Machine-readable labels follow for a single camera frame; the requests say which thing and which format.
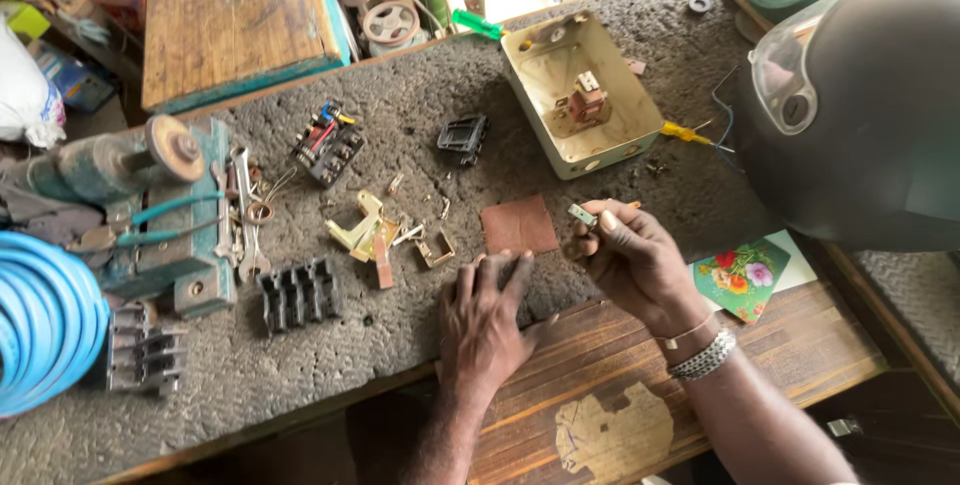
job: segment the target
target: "yellow screwdriver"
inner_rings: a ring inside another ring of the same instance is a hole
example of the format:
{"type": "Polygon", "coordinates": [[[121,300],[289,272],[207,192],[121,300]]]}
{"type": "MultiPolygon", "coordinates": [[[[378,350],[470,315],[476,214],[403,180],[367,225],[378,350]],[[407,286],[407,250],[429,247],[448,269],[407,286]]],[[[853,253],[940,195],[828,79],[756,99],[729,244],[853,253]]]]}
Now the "yellow screwdriver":
{"type": "Polygon", "coordinates": [[[736,152],[729,147],[718,146],[714,144],[714,142],[710,138],[701,136],[697,134],[693,129],[687,128],[685,126],[680,126],[677,123],[670,123],[668,121],[663,122],[663,128],[660,130],[660,134],[666,134],[667,136],[675,136],[685,142],[696,142],[697,144],[703,144],[705,146],[718,147],[731,153],[736,152]]]}

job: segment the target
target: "wooden table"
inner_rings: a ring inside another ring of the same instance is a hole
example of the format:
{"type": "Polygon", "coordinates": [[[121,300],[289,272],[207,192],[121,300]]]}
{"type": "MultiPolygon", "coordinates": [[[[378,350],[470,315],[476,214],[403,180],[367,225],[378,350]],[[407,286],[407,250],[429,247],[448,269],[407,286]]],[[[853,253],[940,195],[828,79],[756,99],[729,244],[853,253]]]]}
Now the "wooden table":
{"type": "MultiPolygon", "coordinates": [[[[753,362],[801,408],[887,368],[825,280],[775,294],[753,327],[725,312],[716,314],[736,332],[753,362]]],[[[469,485],[594,478],[634,483],[708,450],[693,408],[680,383],[667,375],[660,354],[649,331],[612,303],[591,303],[562,315],[548,340],[497,392],[480,432],[469,485]],[[634,411],[641,406],[642,412],[634,411]],[[567,429],[579,448],[601,443],[601,453],[610,456],[594,457],[587,467],[590,462],[583,464],[571,449],[562,452],[570,445],[563,438],[567,429]],[[670,431],[672,439],[664,442],[670,431]],[[654,436],[661,440],[653,442],[654,436]]]]}
{"type": "Polygon", "coordinates": [[[147,0],[142,104],[151,112],[349,63],[337,0],[147,0]]]}

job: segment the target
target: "gray textured mat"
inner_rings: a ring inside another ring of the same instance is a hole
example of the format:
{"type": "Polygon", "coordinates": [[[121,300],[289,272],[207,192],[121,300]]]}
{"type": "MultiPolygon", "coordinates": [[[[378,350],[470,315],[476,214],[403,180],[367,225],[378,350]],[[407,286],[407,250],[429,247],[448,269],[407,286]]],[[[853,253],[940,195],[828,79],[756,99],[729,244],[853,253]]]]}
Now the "gray textured mat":
{"type": "MultiPolygon", "coordinates": [[[[719,111],[711,89],[749,49],[734,27],[736,6],[713,0],[704,16],[688,0],[584,0],[517,22],[530,25],[589,8],[625,56],[646,61],[642,82],[667,119],[695,125],[719,111]]],[[[781,228],[750,190],[709,147],[658,139],[630,162],[563,182],[551,171],[503,74],[498,44],[457,37],[421,51],[361,65],[247,102],[215,117],[232,129],[276,179],[288,143],[316,104],[340,99],[359,118],[369,145],[337,187],[321,193],[294,181],[276,203],[261,245],[276,266],[330,255],[342,278],[342,321],[311,325],[267,340],[253,285],[230,312],[190,321],[189,376],[168,400],[74,388],[26,415],[0,422],[0,483],[84,482],[136,466],[222,434],[238,431],[366,381],[436,356],[436,291],[461,261],[483,250],[479,212],[500,201],[543,194],[563,240],[572,201],[639,199],[674,233],[690,260],[781,228]],[[442,123],[476,112],[491,128],[479,165],[451,167],[438,158],[442,123]],[[404,128],[413,127],[407,135],[404,128]],[[654,179],[650,156],[669,170],[654,179]],[[384,190],[397,171],[407,177],[396,196],[384,190]],[[452,172],[452,178],[445,176],[452,172]],[[324,221],[359,220],[356,191],[368,187],[388,213],[406,212],[438,229],[440,196],[452,199],[442,225],[458,257],[425,271],[412,246],[391,255],[395,287],[375,290],[373,264],[361,265],[327,237],[324,221]],[[424,202],[426,195],[431,195],[424,202]],[[328,206],[328,199],[335,205],[328,206]],[[371,324],[363,321],[369,317],[371,324]]],[[[704,133],[719,137],[720,130],[704,133]]],[[[520,312],[526,323],[596,294],[558,251],[541,255],[520,312]]]]}
{"type": "Polygon", "coordinates": [[[916,336],[954,390],[960,390],[960,269],[945,253],[851,255],[916,336]]]}

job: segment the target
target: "coiled blue pipe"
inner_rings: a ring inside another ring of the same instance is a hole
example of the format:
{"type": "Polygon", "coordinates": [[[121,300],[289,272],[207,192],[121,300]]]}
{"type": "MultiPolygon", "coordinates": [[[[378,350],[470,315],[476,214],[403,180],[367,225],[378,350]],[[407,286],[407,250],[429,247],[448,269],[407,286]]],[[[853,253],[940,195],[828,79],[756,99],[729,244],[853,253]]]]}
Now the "coiled blue pipe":
{"type": "Polygon", "coordinates": [[[0,417],[42,404],[87,373],[109,315],[83,262],[39,239],[0,232],[0,417]]]}

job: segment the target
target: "hand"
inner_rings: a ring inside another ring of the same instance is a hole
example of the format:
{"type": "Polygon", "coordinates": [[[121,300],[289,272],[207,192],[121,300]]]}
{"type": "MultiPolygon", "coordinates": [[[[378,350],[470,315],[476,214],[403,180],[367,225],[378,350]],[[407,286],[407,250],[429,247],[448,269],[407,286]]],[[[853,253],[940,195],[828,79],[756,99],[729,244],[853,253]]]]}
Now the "hand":
{"type": "Polygon", "coordinates": [[[460,268],[456,283],[444,284],[440,294],[440,388],[482,405],[484,411],[556,320],[532,325],[524,333],[517,328],[517,309],[534,270],[534,256],[529,250],[523,253],[501,292],[498,276],[511,258],[509,250],[481,254],[460,268]]]}
{"type": "Polygon", "coordinates": [[[600,217],[595,233],[578,222],[581,264],[620,308],[653,335],[672,337],[700,324],[710,311],[673,238],[653,215],[614,199],[581,206],[600,217]]]}

